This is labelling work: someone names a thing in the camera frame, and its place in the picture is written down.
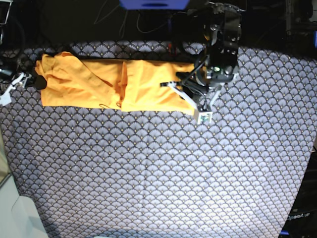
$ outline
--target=orange garment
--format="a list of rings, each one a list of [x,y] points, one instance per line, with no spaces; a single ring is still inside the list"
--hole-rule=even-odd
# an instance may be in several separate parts
[[[131,111],[180,111],[193,115],[194,108],[160,83],[179,81],[176,72],[190,72],[189,63],[89,59],[79,60],[63,52],[44,54],[35,71],[47,81],[41,91],[43,106],[106,107]]]

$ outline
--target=white clamp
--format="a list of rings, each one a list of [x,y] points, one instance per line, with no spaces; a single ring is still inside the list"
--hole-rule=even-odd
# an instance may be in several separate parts
[[[197,109],[197,104],[194,102],[193,99],[191,99],[185,92],[179,90],[177,88],[176,82],[169,82],[167,83],[167,86],[170,87],[175,93],[177,93],[179,96],[181,96],[186,102],[188,102],[193,108]]]
[[[26,75],[25,73],[21,72],[20,75],[11,82],[11,84],[6,89],[6,91],[0,96],[0,105],[6,106],[10,104],[12,102],[10,91],[13,89],[16,89],[16,86],[18,85],[24,88],[29,78],[30,78],[30,75]]]

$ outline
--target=folded fabric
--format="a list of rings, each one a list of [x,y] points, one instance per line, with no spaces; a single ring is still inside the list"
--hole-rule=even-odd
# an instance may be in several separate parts
[[[71,53],[55,57],[44,54],[35,71],[47,81],[41,91],[43,106],[112,108],[131,111],[180,111],[194,108],[160,83],[179,81],[176,72],[190,72],[189,63],[162,61],[89,59]]]

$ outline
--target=scalloped pattern fabric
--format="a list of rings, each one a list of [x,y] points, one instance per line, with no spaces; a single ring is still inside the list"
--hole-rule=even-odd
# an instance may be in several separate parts
[[[68,47],[80,57],[184,60],[167,45]],[[62,49],[27,49],[25,66]],[[317,65],[247,48],[239,64],[212,124],[178,112],[43,108],[39,92],[14,91],[0,112],[7,157],[49,237],[278,237],[316,137]]]

